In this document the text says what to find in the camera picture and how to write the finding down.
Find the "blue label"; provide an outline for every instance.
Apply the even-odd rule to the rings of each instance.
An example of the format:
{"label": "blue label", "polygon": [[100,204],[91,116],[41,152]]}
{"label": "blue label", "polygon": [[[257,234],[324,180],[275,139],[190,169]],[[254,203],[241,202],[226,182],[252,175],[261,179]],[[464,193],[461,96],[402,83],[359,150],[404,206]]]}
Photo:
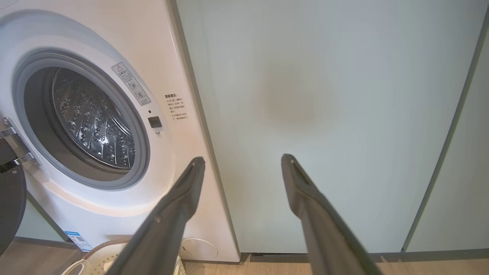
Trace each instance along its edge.
{"label": "blue label", "polygon": [[78,248],[83,252],[90,252],[92,250],[92,246],[78,233],[72,231],[65,231],[66,235],[75,243]]}

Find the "warning label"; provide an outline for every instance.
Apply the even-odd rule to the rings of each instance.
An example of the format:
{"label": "warning label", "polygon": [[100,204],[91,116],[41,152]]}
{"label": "warning label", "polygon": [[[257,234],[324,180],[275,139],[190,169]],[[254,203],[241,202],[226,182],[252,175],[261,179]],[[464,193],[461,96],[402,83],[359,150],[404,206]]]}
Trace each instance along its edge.
{"label": "warning label", "polygon": [[178,97],[176,93],[166,94],[165,98],[173,120],[188,119],[183,98]]}
{"label": "warning label", "polygon": [[146,92],[139,84],[139,82],[134,78],[133,74],[127,69],[127,67],[121,62],[112,67],[112,70],[117,73],[119,78],[124,81],[127,88],[131,90],[134,97],[139,101],[139,104],[144,105],[151,102],[148,98]]}

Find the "wooden floor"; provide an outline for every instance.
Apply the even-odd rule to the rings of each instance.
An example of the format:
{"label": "wooden floor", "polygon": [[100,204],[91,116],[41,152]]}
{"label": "wooden floor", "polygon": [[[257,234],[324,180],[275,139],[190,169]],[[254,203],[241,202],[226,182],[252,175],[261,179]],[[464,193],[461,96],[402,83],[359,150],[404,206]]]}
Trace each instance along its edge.
{"label": "wooden floor", "polygon": [[[2,275],[59,275],[84,253],[74,247],[48,247],[14,241],[0,257]],[[188,275],[311,275],[310,264],[256,263],[239,265],[184,263]],[[489,275],[489,259],[378,263],[386,275]]]}
{"label": "wooden floor", "polygon": [[[219,265],[184,263],[187,275],[312,275],[311,265],[302,263],[255,263]],[[489,259],[378,263],[385,275],[489,275]]]}

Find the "cabinet panel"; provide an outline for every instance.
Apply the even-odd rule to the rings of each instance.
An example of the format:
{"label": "cabinet panel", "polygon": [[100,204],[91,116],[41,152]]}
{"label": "cabinet panel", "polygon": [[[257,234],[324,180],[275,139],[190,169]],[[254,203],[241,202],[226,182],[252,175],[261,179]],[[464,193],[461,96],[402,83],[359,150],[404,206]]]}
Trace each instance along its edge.
{"label": "cabinet panel", "polygon": [[291,153],[369,252],[399,252],[487,1],[177,3],[240,250],[306,252]]}
{"label": "cabinet panel", "polygon": [[59,242],[65,241],[53,227],[51,227],[30,201],[27,201],[25,204],[24,217],[16,236]]}
{"label": "cabinet panel", "polygon": [[489,248],[489,36],[407,251]]}

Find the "door hinge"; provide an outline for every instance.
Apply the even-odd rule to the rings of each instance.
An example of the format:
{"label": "door hinge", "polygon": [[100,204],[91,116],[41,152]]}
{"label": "door hinge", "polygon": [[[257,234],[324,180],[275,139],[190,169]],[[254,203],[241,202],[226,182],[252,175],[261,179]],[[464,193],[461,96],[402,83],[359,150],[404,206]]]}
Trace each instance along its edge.
{"label": "door hinge", "polygon": [[16,158],[7,161],[0,165],[0,173],[5,173],[13,168],[22,165],[28,161],[33,161],[36,165],[40,166],[41,162],[38,161],[35,153],[30,149],[23,136],[17,130],[17,127],[9,117],[2,117],[3,123],[0,123],[0,138],[7,141],[7,144],[12,147],[16,153]]}

